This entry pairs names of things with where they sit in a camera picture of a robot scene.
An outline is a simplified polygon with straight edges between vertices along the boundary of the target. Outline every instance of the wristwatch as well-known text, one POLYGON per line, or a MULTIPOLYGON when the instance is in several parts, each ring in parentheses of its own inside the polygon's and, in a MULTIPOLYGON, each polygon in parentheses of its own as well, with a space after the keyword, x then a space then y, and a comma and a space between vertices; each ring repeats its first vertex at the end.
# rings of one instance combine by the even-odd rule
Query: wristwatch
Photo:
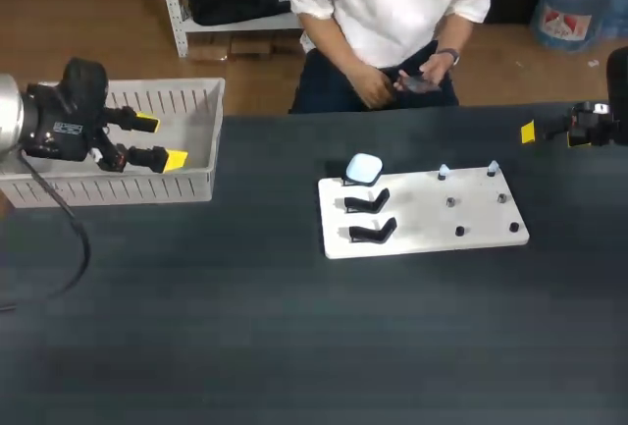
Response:
POLYGON ((441 49, 441 50, 437 50, 436 53, 437 53, 437 55, 449 54, 451 57, 453 57, 453 66, 454 67, 456 65, 458 65, 458 62, 460 62, 460 54, 455 49, 441 49))

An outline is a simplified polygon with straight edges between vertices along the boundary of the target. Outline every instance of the dark pants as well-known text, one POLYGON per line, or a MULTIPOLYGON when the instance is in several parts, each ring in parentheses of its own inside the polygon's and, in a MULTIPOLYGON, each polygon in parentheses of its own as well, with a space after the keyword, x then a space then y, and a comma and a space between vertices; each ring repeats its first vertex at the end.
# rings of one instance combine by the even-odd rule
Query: dark pants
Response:
MULTIPOLYGON (((436 52, 438 43, 432 42, 397 67, 382 69, 392 82, 399 70, 419 75, 419 67, 436 52)), ((385 109, 411 109, 457 106, 458 98, 449 75, 441 83, 442 91, 417 94, 411 91, 395 91, 394 102, 385 109)), ((308 52, 305 66, 296 89, 291 114, 329 112, 360 112, 368 108, 360 100, 349 80, 318 49, 308 52)))

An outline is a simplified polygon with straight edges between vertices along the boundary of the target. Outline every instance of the man's hand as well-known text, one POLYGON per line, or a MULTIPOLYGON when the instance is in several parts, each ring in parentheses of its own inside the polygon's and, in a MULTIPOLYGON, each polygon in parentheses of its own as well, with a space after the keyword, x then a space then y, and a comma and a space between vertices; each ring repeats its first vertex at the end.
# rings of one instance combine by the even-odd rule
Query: man's hand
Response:
POLYGON ((369 109, 380 109, 393 102, 393 84, 375 67, 361 64, 349 71, 346 77, 369 109))
MULTIPOLYGON (((419 71, 423 73, 423 79, 425 81, 438 86, 445 78, 447 72, 453 67, 453 62, 454 60, 451 54, 434 54, 430 57, 430 60, 421 66, 419 71)), ((400 71, 399 74, 404 77, 408 76, 407 72, 404 70, 400 71)), ((398 90, 404 90, 401 79, 396 81, 394 87, 398 90)))

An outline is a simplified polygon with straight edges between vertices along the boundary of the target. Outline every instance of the black hook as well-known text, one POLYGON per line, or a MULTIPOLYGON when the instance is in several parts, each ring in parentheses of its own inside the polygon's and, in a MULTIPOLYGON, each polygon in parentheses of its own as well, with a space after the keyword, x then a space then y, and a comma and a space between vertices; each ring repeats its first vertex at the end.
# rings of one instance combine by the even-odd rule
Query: black hook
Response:
POLYGON ((379 231, 357 226, 349 227, 349 236, 351 237, 351 243, 371 242, 384 244, 395 230, 396 218, 391 217, 379 231))
POLYGON ((387 188, 382 189, 380 195, 374 201, 367 201, 357 197, 346 197, 344 199, 344 207, 348 214, 379 214, 384 205, 391 198, 391 192, 387 188))

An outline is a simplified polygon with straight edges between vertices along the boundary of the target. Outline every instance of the phone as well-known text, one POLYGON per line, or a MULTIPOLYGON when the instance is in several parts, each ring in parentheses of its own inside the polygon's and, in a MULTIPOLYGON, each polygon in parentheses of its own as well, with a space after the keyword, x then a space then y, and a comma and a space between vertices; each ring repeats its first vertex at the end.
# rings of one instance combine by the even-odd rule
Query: phone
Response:
POLYGON ((440 86, 425 80, 423 76, 420 75, 415 77, 401 76, 401 84, 408 91, 412 91, 413 93, 417 94, 430 93, 432 91, 442 91, 440 86))

